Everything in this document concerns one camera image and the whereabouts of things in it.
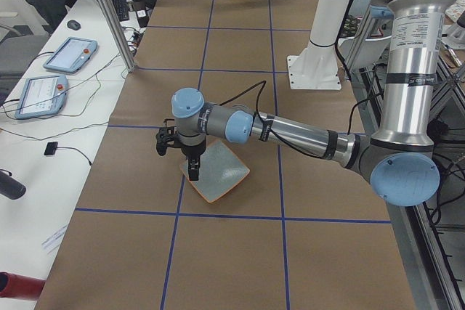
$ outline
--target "white label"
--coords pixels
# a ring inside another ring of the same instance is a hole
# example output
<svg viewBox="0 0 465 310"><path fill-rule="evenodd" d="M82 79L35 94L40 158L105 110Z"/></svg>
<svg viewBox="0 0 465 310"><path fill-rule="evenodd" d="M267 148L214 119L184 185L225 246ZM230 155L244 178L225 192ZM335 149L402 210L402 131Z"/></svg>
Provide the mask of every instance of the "white label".
<svg viewBox="0 0 465 310"><path fill-rule="evenodd" d="M61 229L55 232L51 237L49 237L48 239L42 242L42 248L47 253L52 252L55 248L57 248L61 244L63 237L65 236L65 233L66 233L66 228L68 228L68 225L63 226Z"/></svg>
<svg viewBox="0 0 465 310"><path fill-rule="evenodd" d="M391 51L420 48L438 52L443 20L438 12L397 18L392 25Z"/></svg>

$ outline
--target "chair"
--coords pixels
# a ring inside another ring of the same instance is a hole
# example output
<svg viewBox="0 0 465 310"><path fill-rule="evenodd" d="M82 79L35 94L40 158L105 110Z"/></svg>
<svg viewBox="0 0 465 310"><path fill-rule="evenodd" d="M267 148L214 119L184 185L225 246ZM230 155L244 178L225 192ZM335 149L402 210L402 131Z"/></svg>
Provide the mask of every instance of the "chair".
<svg viewBox="0 0 465 310"><path fill-rule="evenodd" d="M14 28L2 24L0 28L7 29L15 35L0 44L0 77L20 77L42 50L49 36L24 36Z"/></svg>

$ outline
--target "label sticker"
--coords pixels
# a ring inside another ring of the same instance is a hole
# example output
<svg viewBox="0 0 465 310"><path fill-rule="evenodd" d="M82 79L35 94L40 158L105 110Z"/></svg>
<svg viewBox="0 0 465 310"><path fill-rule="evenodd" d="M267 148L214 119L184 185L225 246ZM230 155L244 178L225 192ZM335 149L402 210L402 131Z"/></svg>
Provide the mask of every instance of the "label sticker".
<svg viewBox="0 0 465 310"><path fill-rule="evenodd" d="M207 133L207 126L209 124L209 117L213 106L213 103L205 103L198 114L197 130L203 134Z"/></svg>
<svg viewBox="0 0 465 310"><path fill-rule="evenodd" d="M267 114L267 117L262 122L262 133L260 134L259 141L267 142L270 136L271 126L275 120L274 115Z"/></svg>
<svg viewBox="0 0 465 310"><path fill-rule="evenodd" d="M399 17L392 25L391 51L427 49L438 52L444 16L439 12Z"/></svg>

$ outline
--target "computer mouse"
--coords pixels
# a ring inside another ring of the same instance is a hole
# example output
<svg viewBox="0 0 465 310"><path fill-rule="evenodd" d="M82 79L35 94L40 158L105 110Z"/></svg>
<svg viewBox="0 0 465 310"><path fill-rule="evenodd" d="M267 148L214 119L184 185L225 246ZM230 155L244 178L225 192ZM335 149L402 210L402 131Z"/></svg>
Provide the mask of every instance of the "computer mouse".
<svg viewBox="0 0 465 310"><path fill-rule="evenodd" d="M74 30L79 30L81 29L81 25L79 24L78 21L75 20L69 20L67 23L68 28L74 29Z"/></svg>

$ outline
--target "paper on desk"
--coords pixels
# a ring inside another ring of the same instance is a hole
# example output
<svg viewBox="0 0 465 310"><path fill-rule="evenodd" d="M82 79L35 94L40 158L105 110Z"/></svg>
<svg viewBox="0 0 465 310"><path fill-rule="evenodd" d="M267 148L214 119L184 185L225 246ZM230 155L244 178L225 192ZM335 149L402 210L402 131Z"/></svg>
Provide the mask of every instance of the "paper on desk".
<svg viewBox="0 0 465 310"><path fill-rule="evenodd" d="M42 248L47 252L47 254L60 246L67 228L68 225L66 224L65 226L58 229L52 236L42 242Z"/></svg>

